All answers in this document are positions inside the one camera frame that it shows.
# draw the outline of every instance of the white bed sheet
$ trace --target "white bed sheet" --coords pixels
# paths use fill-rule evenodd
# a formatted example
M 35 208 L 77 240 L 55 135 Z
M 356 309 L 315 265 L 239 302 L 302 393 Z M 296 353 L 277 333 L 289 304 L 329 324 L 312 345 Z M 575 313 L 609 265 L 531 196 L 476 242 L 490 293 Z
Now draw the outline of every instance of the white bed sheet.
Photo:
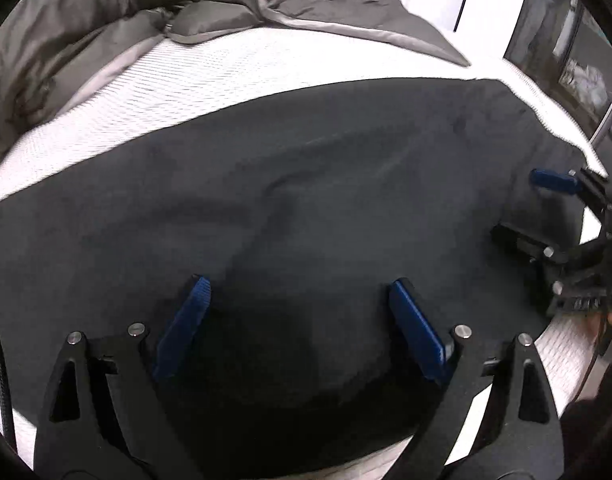
M 23 136 L 0 164 L 0 200 L 135 137 L 221 108 L 298 88 L 392 77 L 500 80 L 548 131 L 579 146 L 589 167 L 605 174 L 581 129 L 534 82 L 507 61 L 470 52 L 445 34 L 471 67 L 390 44 L 284 28 L 256 28 L 195 46 L 165 40 L 86 103 Z M 597 233 L 598 222 L 586 214 L 582 238 Z M 537 346 L 561 413 L 586 368 L 592 343 L 577 320 L 558 318 Z M 474 401 L 451 462 L 470 450 L 486 400 L 483 392 Z M 16 421 L 20 455 L 31 465 L 35 428 L 18 414 Z M 406 442 L 299 478 L 381 478 Z

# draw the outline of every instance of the round metal bolt head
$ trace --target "round metal bolt head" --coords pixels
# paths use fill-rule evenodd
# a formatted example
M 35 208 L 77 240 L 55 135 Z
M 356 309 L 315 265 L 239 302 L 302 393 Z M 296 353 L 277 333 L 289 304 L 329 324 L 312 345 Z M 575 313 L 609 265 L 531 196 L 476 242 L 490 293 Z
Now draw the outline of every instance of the round metal bolt head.
M 68 344 L 70 345 L 76 345 L 77 343 L 79 343 L 81 341 L 82 335 L 81 332 L 76 331 L 76 332 L 71 332 L 70 334 L 68 334 Z
M 564 290 L 564 285 L 561 282 L 555 282 L 552 284 L 553 294 L 560 296 L 563 290 Z
M 530 337 L 526 332 L 519 334 L 517 336 L 517 340 L 524 346 L 532 345 L 532 337 Z
M 461 337 L 462 339 L 468 339 L 472 336 L 472 330 L 468 325 L 457 325 L 455 327 L 455 335 L 457 337 Z
M 146 326 L 143 323 L 133 323 L 128 327 L 128 333 L 133 337 L 143 334 L 146 331 Z

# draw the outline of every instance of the gray comforter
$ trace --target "gray comforter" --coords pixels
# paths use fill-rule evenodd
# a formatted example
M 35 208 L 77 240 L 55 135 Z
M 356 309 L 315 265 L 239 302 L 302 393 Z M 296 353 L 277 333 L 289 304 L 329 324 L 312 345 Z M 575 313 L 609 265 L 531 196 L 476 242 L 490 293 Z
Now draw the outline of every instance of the gray comforter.
M 268 23 L 468 65 L 398 0 L 22 0 L 0 28 L 0 160 L 19 136 L 88 99 L 163 38 L 196 44 Z

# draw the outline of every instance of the metal pin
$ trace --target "metal pin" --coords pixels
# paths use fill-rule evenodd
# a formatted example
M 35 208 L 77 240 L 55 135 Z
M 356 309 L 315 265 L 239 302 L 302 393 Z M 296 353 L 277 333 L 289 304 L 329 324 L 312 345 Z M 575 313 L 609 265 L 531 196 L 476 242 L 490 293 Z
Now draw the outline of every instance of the metal pin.
M 523 333 L 519 334 L 517 336 L 517 340 L 523 346 L 530 346 L 530 345 L 532 345 L 532 337 L 530 337 L 530 335 L 528 335 L 526 332 L 523 332 Z
M 70 334 L 68 334 L 68 344 L 70 345 L 76 345 L 77 343 L 79 343 L 81 341 L 82 335 L 81 332 L 79 331 L 75 331 L 75 332 L 71 332 Z
M 462 339 L 468 339 L 472 336 L 472 330 L 468 325 L 457 325 L 455 327 L 455 335 L 457 337 L 461 337 Z
M 146 331 L 146 326 L 143 323 L 133 323 L 128 327 L 128 333 L 133 337 L 143 334 Z

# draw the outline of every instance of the white mattress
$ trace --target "white mattress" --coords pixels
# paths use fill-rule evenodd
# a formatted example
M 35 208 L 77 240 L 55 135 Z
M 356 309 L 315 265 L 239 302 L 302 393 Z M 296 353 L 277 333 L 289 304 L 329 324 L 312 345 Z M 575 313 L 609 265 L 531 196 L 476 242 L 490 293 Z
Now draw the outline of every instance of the white mattress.
M 548 131 L 579 146 L 589 167 L 605 174 L 580 128 L 534 82 L 505 60 L 469 52 L 453 35 L 446 36 L 471 67 L 389 44 L 284 28 L 256 28 L 195 46 L 163 41 L 86 103 L 23 136 L 0 164 L 0 200 L 135 137 L 221 108 L 298 88 L 391 77 L 500 80 Z M 598 222 L 585 215 L 582 238 L 597 234 Z M 5 341 L 4 348 L 10 344 Z M 561 413 L 589 361 L 591 342 L 576 320 L 562 318 L 551 323 L 537 346 Z M 483 392 L 474 402 L 451 461 L 470 450 L 486 399 Z M 35 429 L 16 416 L 20 455 L 32 464 Z M 300 477 L 377 479 L 404 445 Z

